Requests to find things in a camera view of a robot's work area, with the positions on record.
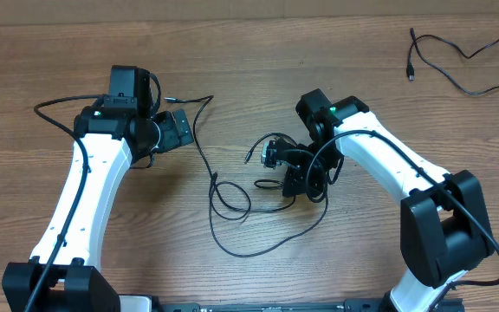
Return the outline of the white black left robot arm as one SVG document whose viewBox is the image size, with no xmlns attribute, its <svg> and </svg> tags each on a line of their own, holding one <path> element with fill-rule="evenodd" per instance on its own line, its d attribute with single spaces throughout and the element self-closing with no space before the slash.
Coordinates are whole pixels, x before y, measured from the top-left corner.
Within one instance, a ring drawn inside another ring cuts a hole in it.
<svg viewBox="0 0 499 312">
<path fill-rule="evenodd" d="M 158 311 L 149 295 L 121 295 L 101 274 L 107 222 L 121 180 L 143 158 L 189 145 L 185 111 L 160 111 L 157 76 L 114 65 L 109 90 L 63 130 L 73 157 L 62 194 L 25 263 L 9 263 L 2 288 L 13 311 Z"/>
</svg>

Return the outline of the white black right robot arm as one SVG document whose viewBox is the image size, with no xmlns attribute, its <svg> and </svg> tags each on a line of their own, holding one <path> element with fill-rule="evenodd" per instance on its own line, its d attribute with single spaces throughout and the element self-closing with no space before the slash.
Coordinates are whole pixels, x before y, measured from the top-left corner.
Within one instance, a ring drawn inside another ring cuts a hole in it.
<svg viewBox="0 0 499 312">
<path fill-rule="evenodd" d="M 495 250 L 478 179 L 450 173 L 390 134 L 354 96 L 331 102 L 321 90 L 301 97 L 295 111 L 309 131 L 308 146 L 279 138 L 266 143 L 266 167 L 287 165 L 282 194 L 323 200 L 331 169 L 345 158 L 365 168 L 400 207 L 400 250 L 407 270 L 381 299 L 345 301 L 347 311 L 462 311 L 446 299 L 463 276 Z"/>
</svg>

